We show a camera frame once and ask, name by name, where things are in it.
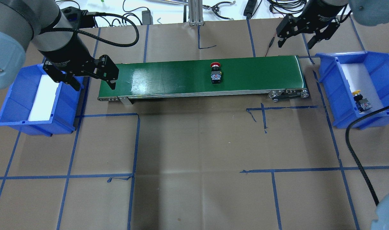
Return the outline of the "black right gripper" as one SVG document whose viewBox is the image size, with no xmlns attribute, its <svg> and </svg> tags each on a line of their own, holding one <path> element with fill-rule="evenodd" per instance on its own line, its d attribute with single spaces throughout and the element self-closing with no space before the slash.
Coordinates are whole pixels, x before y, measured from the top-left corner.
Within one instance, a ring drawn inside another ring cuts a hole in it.
<svg viewBox="0 0 389 230">
<path fill-rule="evenodd" d="M 282 48 L 288 38 L 315 30 L 315 35 L 307 43 L 309 49 L 322 40 L 329 40 L 340 26 L 335 18 L 343 7 L 344 0 L 308 0 L 299 17 L 287 14 L 277 26 L 278 47 Z"/>
</svg>

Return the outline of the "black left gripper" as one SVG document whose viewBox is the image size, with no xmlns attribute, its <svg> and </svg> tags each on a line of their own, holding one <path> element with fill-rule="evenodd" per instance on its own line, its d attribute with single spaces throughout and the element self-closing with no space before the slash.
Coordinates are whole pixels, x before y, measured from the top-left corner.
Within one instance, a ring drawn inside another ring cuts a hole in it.
<svg viewBox="0 0 389 230">
<path fill-rule="evenodd" d="M 76 79 L 88 76 L 102 80 L 111 90 L 116 88 L 119 69 L 108 55 L 95 59 L 79 35 L 96 38 L 96 35 L 83 30 L 48 31 L 38 35 L 38 50 L 46 61 L 43 70 L 56 82 L 70 85 L 74 90 L 81 90 L 81 83 Z"/>
</svg>

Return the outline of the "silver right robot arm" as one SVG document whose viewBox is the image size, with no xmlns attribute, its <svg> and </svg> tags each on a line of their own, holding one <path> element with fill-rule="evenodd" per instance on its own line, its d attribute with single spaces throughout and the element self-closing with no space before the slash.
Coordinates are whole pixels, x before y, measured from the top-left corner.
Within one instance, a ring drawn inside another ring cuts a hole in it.
<svg viewBox="0 0 389 230">
<path fill-rule="evenodd" d="M 337 16 L 346 7 L 363 26 L 389 23 L 389 0 L 309 0 L 298 17 L 288 14 L 277 26 L 278 47 L 302 33 L 313 34 L 308 41 L 309 49 L 320 41 L 329 40 L 346 20 Z"/>
</svg>

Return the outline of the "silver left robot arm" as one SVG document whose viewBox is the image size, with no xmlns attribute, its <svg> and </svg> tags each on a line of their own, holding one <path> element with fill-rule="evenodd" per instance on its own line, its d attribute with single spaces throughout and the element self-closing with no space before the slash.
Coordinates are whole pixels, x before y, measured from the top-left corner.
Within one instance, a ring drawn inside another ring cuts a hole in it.
<svg viewBox="0 0 389 230">
<path fill-rule="evenodd" d="M 119 69 L 109 56 L 93 58 L 79 34 L 53 0 L 0 0 L 0 90 L 16 79 L 30 43 L 44 55 L 42 69 L 56 83 L 81 86 L 76 77 L 92 77 L 114 90 Z"/>
</svg>

